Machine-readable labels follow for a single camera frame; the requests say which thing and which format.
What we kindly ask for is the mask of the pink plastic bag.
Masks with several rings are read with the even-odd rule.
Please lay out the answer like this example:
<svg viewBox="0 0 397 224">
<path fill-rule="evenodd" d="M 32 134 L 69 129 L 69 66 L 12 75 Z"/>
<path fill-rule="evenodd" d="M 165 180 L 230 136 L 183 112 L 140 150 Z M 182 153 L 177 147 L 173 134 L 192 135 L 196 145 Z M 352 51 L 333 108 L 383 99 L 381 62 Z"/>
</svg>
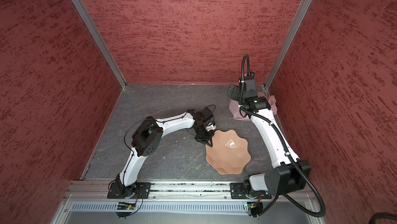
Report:
<svg viewBox="0 0 397 224">
<path fill-rule="evenodd" d="M 267 101 L 270 104 L 271 111 L 273 115 L 277 115 L 277 106 L 276 106 L 276 98 L 274 95 L 271 95 L 269 97 L 266 97 L 263 92 L 258 93 L 259 97 L 265 97 Z M 239 112 L 239 106 L 238 102 L 235 100 L 230 100 L 229 106 L 228 106 L 231 114 L 233 115 L 234 120 L 241 120 L 241 121 L 249 121 L 249 117 L 243 117 L 240 112 Z"/>
</svg>

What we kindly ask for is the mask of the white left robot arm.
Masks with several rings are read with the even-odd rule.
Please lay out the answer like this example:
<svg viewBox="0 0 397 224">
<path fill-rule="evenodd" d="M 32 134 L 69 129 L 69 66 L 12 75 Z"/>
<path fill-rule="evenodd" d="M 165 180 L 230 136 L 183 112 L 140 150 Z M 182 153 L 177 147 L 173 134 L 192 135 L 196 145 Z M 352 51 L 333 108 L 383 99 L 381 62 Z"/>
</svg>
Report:
<svg viewBox="0 0 397 224">
<path fill-rule="evenodd" d="M 209 107 L 201 111 L 188 109 L 180 115 L 163 119 L 148 116 L 139 124 L 132 134 L 131 144 L 127 145 L 130 156 L 126 165 L 108 185 L 108 199 L 148 199 L 152 184 L 139 183 L 138 174 L 147 157 L 157 150 L 164 136 L 183 129 L 192 129 L 196 142 L 212 147 L 216 130 L 215 117 Z"/>
</svg>

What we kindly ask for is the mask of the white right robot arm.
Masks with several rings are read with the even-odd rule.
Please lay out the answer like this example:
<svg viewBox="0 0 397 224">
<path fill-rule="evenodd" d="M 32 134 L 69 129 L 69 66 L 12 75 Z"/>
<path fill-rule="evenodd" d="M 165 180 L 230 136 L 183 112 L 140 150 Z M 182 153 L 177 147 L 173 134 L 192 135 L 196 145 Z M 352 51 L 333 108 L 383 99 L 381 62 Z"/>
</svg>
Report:
<svg viewBox="0 0 397 224">
<path fill-rule="evenodd" d="M 307 181 L 294 167 L 296 164 L 306 176 L 311 167 L 293 151 L 276 123 L 270 103 L 260 97 L 253 76 L 240 77 L 239 85 L 231 84 L 227 95 L 238 102 L 238 113 L 250 118 L 258 129 L 271 158 L 272 169 L 249 176 L 248 191 L 266 191 L 272 196 L 299 191 Z"/>
</svg>

